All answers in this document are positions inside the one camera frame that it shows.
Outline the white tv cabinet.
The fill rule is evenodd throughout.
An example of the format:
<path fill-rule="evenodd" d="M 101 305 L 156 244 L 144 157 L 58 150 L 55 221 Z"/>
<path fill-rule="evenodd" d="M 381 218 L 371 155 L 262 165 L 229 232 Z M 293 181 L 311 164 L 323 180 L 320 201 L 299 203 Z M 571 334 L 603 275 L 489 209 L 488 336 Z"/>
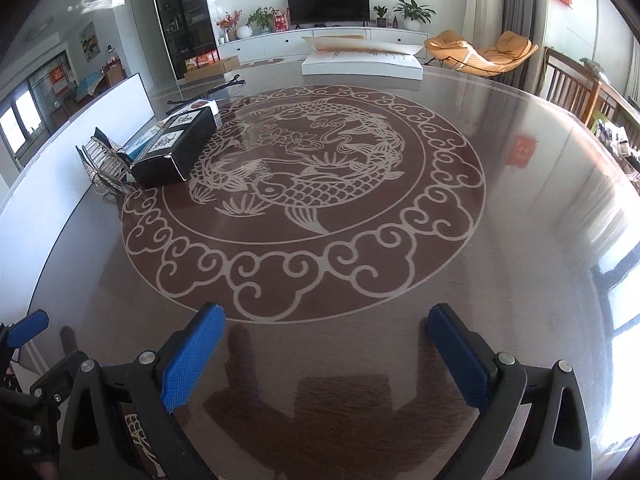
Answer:
<path fill-rule="evenodd" d="M 292 29 L 287 32 L 265 32 L 250 38 L 221 44 L 221 58 L 236 56 L 241 65 L 282 58 L 302 60 L 314 50 L 369 50 L 413 53 L 420 61 L 426 59 L 427 32 L 413 32 L 382 27 L 316 27 Z"/>

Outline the blue white small box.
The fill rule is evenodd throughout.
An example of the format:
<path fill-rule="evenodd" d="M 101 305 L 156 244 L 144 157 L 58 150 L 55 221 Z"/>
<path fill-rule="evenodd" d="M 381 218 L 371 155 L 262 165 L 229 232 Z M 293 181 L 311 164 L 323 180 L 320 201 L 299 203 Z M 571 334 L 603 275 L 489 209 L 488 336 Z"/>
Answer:
<path fill-rule="evenodd" d="M 122 151 L 131 159 L 134 160 L 146 147 L 152 137 L 157 134 L 157 131 L 160 130 L 164 125 L 164 121 L 157 122 L 154 126 L 146 130 L 142 133 L 137 133 L 131 140 L 129 140 Z"/>

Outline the black soap bar box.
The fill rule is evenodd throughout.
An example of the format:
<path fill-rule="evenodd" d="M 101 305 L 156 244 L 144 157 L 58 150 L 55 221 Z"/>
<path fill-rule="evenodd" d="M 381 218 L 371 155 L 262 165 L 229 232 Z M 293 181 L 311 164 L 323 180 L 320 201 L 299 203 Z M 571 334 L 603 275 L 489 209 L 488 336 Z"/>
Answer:
<path fill-rule="evenodd" d="M 208 106 L 171 117 L 132 162 L 134 180 L 144 188 L 186 182 L 216 131 L 215 113 Z"/>

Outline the black eyeglasses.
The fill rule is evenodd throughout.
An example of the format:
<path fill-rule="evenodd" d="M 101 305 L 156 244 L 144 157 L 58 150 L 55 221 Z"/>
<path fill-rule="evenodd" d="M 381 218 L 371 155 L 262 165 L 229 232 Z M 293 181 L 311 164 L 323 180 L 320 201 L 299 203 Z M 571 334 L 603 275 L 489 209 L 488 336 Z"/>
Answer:
<path fill-rule="evenodd" d="M 181 100 L 167 100 L 167 105 L 172 105 L 176 107 L 178 105 L 186 105 L 192 103 L 197 100 L 211 100 L 221 92 L 226 91 L 232 87 L 244 86 L 246 84 L 246 80 L 242 78 L 239 74 L 234 75 L 229 81 L 226 81 L 224 84 L 220 84 L 217 87 L 211 88 L 209 90 L 205 90 L 204 92 L 197 94 L 196 96 L 192 96 L 192 98 L 181 99 Z"/>

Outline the red flowers in vase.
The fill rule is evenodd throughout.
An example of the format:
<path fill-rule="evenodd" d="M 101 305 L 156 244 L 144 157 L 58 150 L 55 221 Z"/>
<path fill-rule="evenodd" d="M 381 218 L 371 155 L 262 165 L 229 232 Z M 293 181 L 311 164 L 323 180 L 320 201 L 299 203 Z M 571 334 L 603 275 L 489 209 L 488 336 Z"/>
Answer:
<path fill-rule="evenodd" d="M 231 13 L 224 12 L 217 18 L 216 25 L 220 29 L 224 42 L 229 42 L 238 38 L 236 31 L 241 21 L 242 11 L 234 10 Z"/>

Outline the large white cardboard box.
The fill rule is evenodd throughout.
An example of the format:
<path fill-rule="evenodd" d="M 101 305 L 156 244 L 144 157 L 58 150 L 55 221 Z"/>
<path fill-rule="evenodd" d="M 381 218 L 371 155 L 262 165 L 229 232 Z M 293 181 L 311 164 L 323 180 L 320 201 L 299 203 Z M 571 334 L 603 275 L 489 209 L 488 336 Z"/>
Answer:
<path fill-rule="evenodd" d="M 1 203 L 1 321 L 28 311 L 47 258 L 70 215 L 90 188 L 76 148 L 100 129 L 127 143 L 154 118 L 138 74 L 103 93 L 35 154 Z"/>

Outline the wooden dining chair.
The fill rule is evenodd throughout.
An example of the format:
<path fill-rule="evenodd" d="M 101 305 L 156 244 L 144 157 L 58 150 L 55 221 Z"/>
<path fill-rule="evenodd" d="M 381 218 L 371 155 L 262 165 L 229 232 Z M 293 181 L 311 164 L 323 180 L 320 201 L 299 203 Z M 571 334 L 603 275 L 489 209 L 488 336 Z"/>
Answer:
<path fill-rule="evenodd" d="M 608 120 L 625 128 L 629 143 L 639 145 L 639 111 L 610 84 L 584 64 L 549 47 L 536 95 L 572 113 L 588 128 L 598 120 Z"/>

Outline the white covered floor fan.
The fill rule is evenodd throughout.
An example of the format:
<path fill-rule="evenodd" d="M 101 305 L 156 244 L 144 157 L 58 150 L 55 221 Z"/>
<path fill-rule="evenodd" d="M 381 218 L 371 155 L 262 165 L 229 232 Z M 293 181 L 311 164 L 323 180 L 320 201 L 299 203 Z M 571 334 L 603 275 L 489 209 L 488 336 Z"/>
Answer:
<path fill-rule="evenodd" d="M 476 48 L 493 46 L 502 33 L 503 0 L 466 0 L 461 36 Z"/>

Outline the green potted plant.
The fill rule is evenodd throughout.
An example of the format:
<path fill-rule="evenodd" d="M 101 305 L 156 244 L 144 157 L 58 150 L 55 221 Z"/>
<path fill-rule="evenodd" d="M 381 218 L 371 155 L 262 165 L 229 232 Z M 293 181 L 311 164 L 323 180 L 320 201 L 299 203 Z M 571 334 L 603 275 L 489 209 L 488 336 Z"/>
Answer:
<path fill-rule="evenodd" d="M 431 24 L 437 12 L 427 4 L 416 0 L 395 0 L 394 12 L 402 17 L 405 29 L 417 32 L 425 24 Z"/>

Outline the white colourful small box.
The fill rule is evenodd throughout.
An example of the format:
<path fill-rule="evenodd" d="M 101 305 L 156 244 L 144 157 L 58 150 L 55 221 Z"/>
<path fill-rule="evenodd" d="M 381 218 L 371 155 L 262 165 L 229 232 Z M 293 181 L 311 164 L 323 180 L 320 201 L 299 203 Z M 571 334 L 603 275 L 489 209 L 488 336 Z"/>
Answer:
<path fill-rule="evenodd" d="M 177 117 L 178 125 L 186 125 L 193 122 L 198 115 L 204 113 L 204 110 L 209 110 L 210 114 L 213 117 L 214 123 L 217 128 L 220 128 L 222 125 L 222 119 L 218 104 L 215 100 L 196 100 L 192 103 L 186 104 L 183 107 L 180 107 L 175 113 L 170 115 L 170 118 Z"/>

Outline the black flat television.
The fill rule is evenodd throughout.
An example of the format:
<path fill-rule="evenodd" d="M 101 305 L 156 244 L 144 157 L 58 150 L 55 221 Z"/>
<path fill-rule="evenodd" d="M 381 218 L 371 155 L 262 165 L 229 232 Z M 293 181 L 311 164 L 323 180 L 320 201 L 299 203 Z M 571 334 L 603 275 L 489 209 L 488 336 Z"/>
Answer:
<path fill-rule="evenodd" d="M 292 25 L 367 22 L 370 0 L 288 0 Z"/>

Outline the black display cabinet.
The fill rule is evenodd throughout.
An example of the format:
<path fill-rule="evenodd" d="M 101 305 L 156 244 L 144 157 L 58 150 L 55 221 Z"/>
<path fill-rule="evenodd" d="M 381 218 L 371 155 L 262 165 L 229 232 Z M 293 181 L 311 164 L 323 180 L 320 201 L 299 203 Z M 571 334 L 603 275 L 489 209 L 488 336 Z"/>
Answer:
<path fill-rule="evenodd" d="M 169 63 L 177 80 L 190 58 L 217 52 L 206 0 L 154 0 Z"/>

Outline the brown cardboard carton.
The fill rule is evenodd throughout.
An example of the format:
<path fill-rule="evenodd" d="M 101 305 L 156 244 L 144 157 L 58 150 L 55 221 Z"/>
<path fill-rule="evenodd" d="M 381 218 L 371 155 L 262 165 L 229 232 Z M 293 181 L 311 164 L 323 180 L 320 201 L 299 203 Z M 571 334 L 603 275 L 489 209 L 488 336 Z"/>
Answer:
<path fill-rule="evenodd" d="M 226 73 L 232 72 L 232 70 L 235 70 L 239 66 L 240 60 L 236 55 L 230 56 L 230 58 L 222 58 L 214 64 L 186 72 L 184 75 L 184 81 L 190 84 L 194 81 L 222 76 Z"/>

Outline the orange lounge chair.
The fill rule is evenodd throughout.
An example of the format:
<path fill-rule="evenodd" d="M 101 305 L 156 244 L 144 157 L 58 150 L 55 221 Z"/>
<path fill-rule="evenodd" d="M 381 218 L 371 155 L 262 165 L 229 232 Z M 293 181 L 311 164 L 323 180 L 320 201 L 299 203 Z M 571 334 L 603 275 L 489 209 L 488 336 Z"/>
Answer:
<path fill-rule="evenodd" d="M 537 52 L 528 38 L 507 30 L 497 43 L 477 49 L 453 30 L 445 30 L 425 41 L 425 50 L 442 66 L 459 73 L 493 77 L 515 70 Z"/>

